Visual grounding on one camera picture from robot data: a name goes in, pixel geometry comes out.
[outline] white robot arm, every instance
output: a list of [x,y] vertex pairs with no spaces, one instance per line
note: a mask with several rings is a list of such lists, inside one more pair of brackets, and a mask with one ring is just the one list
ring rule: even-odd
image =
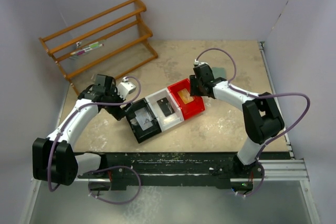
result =
[[264,143],[271,137],[276,136],[285,126],[275,100],[255,99],[242,94],[246,93],[260,97],[268,93],[251,93],[229,84],[224,78],[215,79],[210,66],[205,62],[196,64],[194,73],[195,75],[190,76],[191,95],[208,96],[225,101],[243,112],[248,138],[237,153],[235,161],[241,169],[252,165]]
[[127,79],[116,86],[114,78],[97,75],[95,83],[80,93],[74,108],[62,124],[46,138],[38,138],[33,143],[33,176],[47,180],[48,157],[52,146],[55,146],[50,167],[52,182],[70,185],[78,175],[97,170],[102,163],[101,155],[84,153],[75,156],[73,147],[85,127],[102,108],[117,120],[122,119],[125,111],[120,106],[102,104],[122,103],[135,89],[135,85]]

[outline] white container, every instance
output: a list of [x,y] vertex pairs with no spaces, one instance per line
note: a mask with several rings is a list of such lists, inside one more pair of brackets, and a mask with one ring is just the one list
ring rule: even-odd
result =
[[[158,104],[158,101],[163,98],[167,98],[175,113],[169,116],[164,115]],[[150,94],[145,97],[145,99],[149,107],[153,111],[154,115],[156,116],[162,132],[184,121],[180,107],[177,105],[176,101],[174,100],[173,96],[170,94],[167,88]]]

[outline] black container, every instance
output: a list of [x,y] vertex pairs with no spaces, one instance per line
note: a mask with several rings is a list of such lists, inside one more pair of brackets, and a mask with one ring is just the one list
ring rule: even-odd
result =
[[143,141],[153,137],[159,133],[161,133],[161,129],[159,123],[148,106],[145,98],[133,103],[126,110],[126,119],[131,126],[133,134],[137,139],[138,143],[142,143]]

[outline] table surface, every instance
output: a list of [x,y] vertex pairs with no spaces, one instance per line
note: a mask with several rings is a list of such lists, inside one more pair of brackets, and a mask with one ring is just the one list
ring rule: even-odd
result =
[[[271,92],[265,65],[256,41],[150,41],[159,58],[129,75],[138,77],[142,84],[140,98],[159,91],[193,74],[193,61],[200,52],[210,47],[228,51],[236,61],[237,77],[232,82],[243,89],[264,93]],[[74,60],[77,67],[99,58],[115,48],[106,41],[104,47]],[[94,74],[117,74],[150,57],[143,45],[137,45],[74,78],[78,90],[93,83]],[[219,51],[210,51],[202,61],[211,67],[224,67],[226,76],[233,75],[230,59]],[[72,88],[66,97],[61,122],[74,107],[77,96]],[[126,119],[116,121],[102,110],[88,124],[75,145],[75,151],[96,152],[236,152],[247,135],[242,112],[231,105],[211,98],[204,98],[206,110],[168,131],[138,144]],[[267,146],[265,151],[288,151],[286,140],[281,137]]]
[[[126,191],[101,191],[113,201],[131,198]],[[299,181],[265,181],[246,198],[214,187],[144,186],[129,204],[114,206],[88,197],[87,182],[60,186],[50,193],[42,182],[30,224],[310,224]]]

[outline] wooden shelf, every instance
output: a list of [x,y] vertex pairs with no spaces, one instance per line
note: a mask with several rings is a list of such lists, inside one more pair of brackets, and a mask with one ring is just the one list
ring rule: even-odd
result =
[[[54,39],[54,38],[56,38],[56,37],[58,37],[58,36],[60,36],[62,34],[65,34],[65,33],[69,32],[69,31],[71,31],[71,30],[73,30],[75,28],[78,28],[78,27],[80,27],[82,25],[85,25],[85,24],[87,24],[87,23],[89,23],[89,22],[91,22],[91,21],[93,21],[93,20],[95,20],[97,18],[100,18],[100,17],[102,17],[102,16],[104,16],[106,14],[109,14],[109,13],[115,11],[115,10],[123,8],[123,7],[125,7],[125,6],[127,6],[129,4],[132,4],[132,3],[135,4],[136,10],[134,10],[134,11],[132,11],[132,12],[130,12],[130,13],[128,13],[128,14],[120,17],[120,18],[117,18],[117,19],[115,19],[115,20],[113,20],[111,22],[108,22],[108,23],[106,23],[106,24],[104,24],[104,25],[102,25],[102,26],[100,26],[98,28],[95,28],[95,29],[93,29],[93,30],[91,30],[91,31],[83,34],[83,35],[80,35],[80,36],[78,36],[78,37],[76,37],[74,39],[71,39],[71,40],[69,40],[69,41],[67,41],[67,42],[65,42],[65,43],[63,43],[63,44],[61,44],[59,46],[56,46],[56,47],[52,48],[52,49],[49,49],[48,46],[46,45],[46,42],[49,41],[49,40],[52,40],[52,39]],[[146,64],[147,62],[149,62],[149,61],[157,58],[158,54],[151,47],[151,45],[148,43],[148,38],[150,38],[150,37],[153,36],[152,30],[143,22],[143,20],[141,18],[141,13],[145,12],[145,11],[146,11],[146,6],[145,6],[145,4],[141,0],[128,0],[128,1],[126,1],[126,2],[124,2],[122,4],[120,4],[120,5],[117,5],[117,6],[114,6],[114,7],[110,8],[110,9],[107,9],[104,12],[98,13],[98,14],[92,16],[92,17],[89,17],[89,18],[87,18],[85,20],[82,20],[81,22],[78,22],[78,23],[76,23],[76,24],[74,24],[72,26],[69,26],[69,27],[67,27],[65,29],[62,29],[62,30],[60,30],[60,31],[58,31],[58,32],[56,32],[56,33],[54,33],[52,35],[49,35],[49,36],[45,37],[45,38],[39,38],[39,41],[41,42],[43,48],[48,53],[48,55],[54,60],[55,64],[60,69],[61,73],[63,74],[63,77],[70,82],[70,85],[75,90],[76,94],[79,94],[77,88],[75,87],[75,85],[73,84],[73,82],[71,80],[73,77],[81,74],[82,72],[88,70],[89,68],[92,68],[93,66],[95,66],[95,65],[97,65],[97,64],[99,64],[99,63],[101,63],[101,62],[103,62],[103,61],[105,61],[105,60],[107,60],[107,59],[109,59],[111,57],[113,57],[114,55],[116,55],[116,54],[118,54],[118,53],[120,53],[120,52],[122,52],[122,51],[124,51],[124,50],[126,50],[126,49],[128,49],[128,48],[130,48],[130,47],[132,47],[132,46],[134,46],[136,44],[138,44],[138,43],[143,43],[144,46],[148,49],[148,51],[151,54],[153,54],[153,56],[151,58],[147,59],[147,60],[144,60],[140,64],[131,67],[127,71],[119,74],[118,76],[115,77],[116,79],[118,79],[120,77],[123,77],[125,74],[127,74],[127,73],[129,73],[129,72],[131,72],[131,71],[133,71],[133,70],[141,67],[142,65]],[[133,21],[133,22],[127,24],[127,25],[124,25],[124,26],[122,26],[122,27],[120,27],[120,28],[118,28],[118,29],[116,29],[116,30],[108,33],[108,34],[105,34],[105,35],[99,37],[98,39],[95,39],[95,40],[93,40],[93,41],[91,41],[91,42],[89,42],[89,43],[81,46],[80,48],[77,48],[74,51],[66,53],[66,54],[64,54],[64,55],[62,55],[62,56],[60,56],[58,58],[55,57],[55,55],[54,55],[55,53],[57,53],[57,52],[65,49],[65,48],[67,48],[67,47],[69,47],[71,45],[76,44],[76,42],[81,41],[83,39],[86,39],[86,38],[88,38],[88,37],[90,37],[90,36],[92,36],[92,35],[94,35],[96,33],[99,33],[99,32],[101,32],[101,31],[103,31],[103,30],[105,30],[105,29],[107,29],[107,28],[109,28],[109,27],[111,27],[113,25],[116,25],[116,24],[118,24],[118,23],[120,23],[120,22],[122,22],[122,21],[124,21],[126,19],[129,19],[131,17],[134,17],[134,16],[136,17],[135,21]],[[122,31],[124,31],[124,30],[132,27],[132,26],[135,26],[135,25],[138,26],[138,31],[139,31],[139,38],[138,39],[136,39],[136,40],[134,40],[134,41],[132,41],[132,42],[130,42],[130,43],[128,43],[128,44],[126,44],[126,45],[124,45],[124,46],[122,46],[122,47],[120,47],[120,48],[118,48],[118,49],[116,49],[116,50],[114,50],[114,51],[106,54],[106,55],[104,55],[104,56],[102,56],[99,59],[96,59],[96,60],[92,61],[91,63],[85,65],[84,67],[81,67],[81,68],[75,70],[72,73],[66,73],[65,70],[64,70],[64,68],[61,66],[60,62],[63,61],[63,60],[65,60],[65,59],[68,59],[69,57],[71,57],[71,53],[73,53],[73,52],[75,52],[75,51],[77,51],[79,49],[82,49],[82,48],[88,46],[91,43],[94,43],[94,42],[97,42],[97,41],[100,41],[100,40],[104,40],[104,39],[110,38],[110,37],[112,37],[112,36],[114,36],[114,35],[122,32]]]

